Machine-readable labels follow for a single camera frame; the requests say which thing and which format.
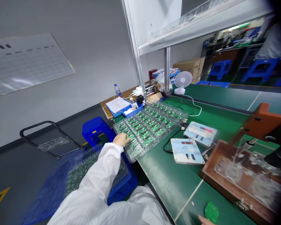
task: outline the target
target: cart handle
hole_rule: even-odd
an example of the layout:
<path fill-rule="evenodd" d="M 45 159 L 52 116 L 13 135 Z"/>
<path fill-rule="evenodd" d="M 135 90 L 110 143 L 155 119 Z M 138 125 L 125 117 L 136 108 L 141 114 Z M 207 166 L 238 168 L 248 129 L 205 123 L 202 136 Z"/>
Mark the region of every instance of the cart handle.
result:
<path fill-rule="evenodd" d="M 43 122 L 34 124 L 34 125 L 30 126 L 30 127 L 26 127 L 26 128 L 24 128 L 24 129 L 22 129 L 22 130 L 20 131 L 20 136 L 21 136 L 21 138 L 23 138 L 28 144 L 30 144 L 30 145 L 32 145 L 33 147 L 36 147 L 36 148 L 37 148 L 38 145 L 37 145 L 36 143 L 30 141 L 29 139 L 27 139 L 27 137 L 24 135 L 24 131 L 29 130 L 29 129 L 34 128 L 34 127 L 38 127 L 38 126 L 40 126 L 40 125 L 42 125 L 42 124 L 45 124 L 45 123 L 50 123 L 50 124 L 52 124 L 63 136 L 65 136 L 66 138 L 71 139 L 71 141 L 72 141 L 75 145 L 77 145 L 79 148 L 82 148 L 81 145 L 79 145 L 76 141 L 74 141 L 71 137 L 69 137 L 65 132 L 63 132 L 63 130 L 62 130 L 56 123 L 54 123 L 54 122 L 52 122 L 52 121 L 43 121 Z"/>

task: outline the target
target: black cable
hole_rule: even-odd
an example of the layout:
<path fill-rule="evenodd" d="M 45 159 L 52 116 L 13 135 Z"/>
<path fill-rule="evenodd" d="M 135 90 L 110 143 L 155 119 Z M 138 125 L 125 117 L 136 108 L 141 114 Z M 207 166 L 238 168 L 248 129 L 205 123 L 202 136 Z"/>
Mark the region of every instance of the black cable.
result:
<path fill-rule="evenodd" d="M 190 107 L 193 109 L 192 114 L 194 114 L 194 113 L 195 113 L 195 110 L 194 110 L 193 106 L 192 106 L 189 102 L 183 102 L 183 103 L 187 103 L 187 104 L 189 104 L 189 105 L 190 105 Z M 180 107 L 183 103 L 181 103 L 180 105 L 176 106 L 176 108 L 180 108 L 180 109 L 184 110 L 183 108 L 181 108 L 181 107 Z"/>
<path fill-rule="evenodd" d="M 179 129 L 172 137 L 174 137 L 179 131 L 181 131 L 181 129 Z M 163 150 L 166 152 L 166 153 L 173 153 L 173 150 L 165 150 L 165 146 L 168 144 L 168 142 L 171 140 L 171 138 L 166 142 L 166 144 L 163 146 Z"/>

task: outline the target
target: small desk fan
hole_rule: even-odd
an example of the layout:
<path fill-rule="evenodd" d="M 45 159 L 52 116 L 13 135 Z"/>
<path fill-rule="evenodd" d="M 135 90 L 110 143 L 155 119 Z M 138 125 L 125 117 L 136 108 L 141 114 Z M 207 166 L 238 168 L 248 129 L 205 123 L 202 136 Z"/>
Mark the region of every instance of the small desk fan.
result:
<path fill-rule="evenodd" d="M 174 90 L 175 94 L 184 94 L 185 93 L 185 87 L 189 86 L 191 81 L 193 79 L 193 76 L 190 72 L 183 71 L 181 73 L 178 73 L 178 75 L 175 78 L 175 85 L 179 88 L 176 88 Z"/>

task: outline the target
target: blue plastic crate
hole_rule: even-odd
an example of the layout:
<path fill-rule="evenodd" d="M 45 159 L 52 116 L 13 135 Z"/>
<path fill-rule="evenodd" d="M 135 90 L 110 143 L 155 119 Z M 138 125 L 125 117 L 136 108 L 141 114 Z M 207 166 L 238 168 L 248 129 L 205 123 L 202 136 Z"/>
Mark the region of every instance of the blue plastic crate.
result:
<path fill-rule="evenodd" d="M 216 87 L 225 87 L 227 88 L 230 85 L 230 82 L 218 82 L 218 81 L 199 81 L 197 85 L 206 85 L 206 86 L 216 86 Z"/>
<path fill-rule="evenodd" d="M 122 114 L 122 112 L 121 111 L 118 111 L 118 112 L 116 112 L 116 113 L 113 113 L 111 110 L 110 110 L 110 108 L 107 106 L 107 108 L 109 109 L 109 111 L 110 111 L 110 113 L 113 115 L 113 117 L 114 118 L 116 118 L 116 117 L 118 117 L 119 115 L 121 115 Z"/>
<path fill-rule="evenodd" d="M 101 149 L 102 143 L 92 147 L 86 152 L 77 150 L 73 153 L 68 154 L 65 163 L 59 166 L 57 170 L 54 171 L 50 176 L 48 176 L 47 180 L 44 182 L 36 199 L 31 204 L 30 209 L 26 213 L 22 225 L 34 224 L 48 217 L 51 217 L 65 198 L 65 187 L 68 172 L 72 170 L 73 167 L 76 166 L 79 162 L 82 162 L 88 156 L 98 152 Z M 121 199 L 125 198 L 130 193 L 129 190 L 133 186 L 133 184 L 135 185 L 135 174 L 131 169 L 131 165 L 124 154 L 122 154 L 122 158 L 124 159 L 125 166 L 128 169 L 128 173 L 120 182 L 118 182 L 116 186 L 114 186 L 110 190 L 109 196 L 107 198 L 107 202 L 109 205 L 117 201 L 118 199 L 119 201 L 121 201 Z"/>
<path fill-rule="evenodd" d="M 128 170 L 131 174 L 131 177 L 122 184 L 122 186 L 112 195 L 109 193 L 109 197 L 107 199 L 107 204 L 111 205 L 114 202 L 120 202 L 123 201 L 124 198 L 130 194 L 138 185 L 138 180 L 136 178 L 136 175 L 131 167 L 130 162 L 128 161 L 127 157 L 125 154 L 122 153 L 122 157 L 126 163 L 126 166 L 128 167 Z"/>
<path fill-rule="evenodd" d="M 132 116 L 134 116 L 135 114 L 137 114 L 138 112 L 142 111 L 143 108 L 144 108 L 144 107 L 143 107 L 143 104 L 140 104 L 140 103 L 137 102 L 137 105 L 138 105 L 138 109 L 137 109 L 137 110 L 134 110 L 133 112 L 131 112 L 131 113 L 129 113 L 129 114 L 126 115 L 124 112 L 131 108 L 131 105 L 129 105 L 129 106 L 127 106 L 127 107 L 121 109 L 121 113 L 122 113 L 125 117 L 128 117 L 128 118 L 129 118 L 129 117 L 132 117 Z"/>

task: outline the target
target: hand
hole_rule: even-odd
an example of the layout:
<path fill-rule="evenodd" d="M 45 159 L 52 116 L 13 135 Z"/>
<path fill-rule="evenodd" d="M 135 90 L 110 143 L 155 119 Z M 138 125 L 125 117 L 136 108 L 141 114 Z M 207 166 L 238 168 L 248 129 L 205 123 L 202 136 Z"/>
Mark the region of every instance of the hand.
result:
<path fill-rule="evenodd" d="M 199 220 L 202 222 L 202 225 L 214 225 L 209 219 L 204 218 L 199 215 Z"/>
<path fill-rule="evenodd" d="M 127 142 L 131 140 L 131 138 L 126 139 L 126 137 L 128 137 L 128 135 L 125 133 L 118 134 L 115 139 L 113 139 L 113 143 L 125 147 Z"/>

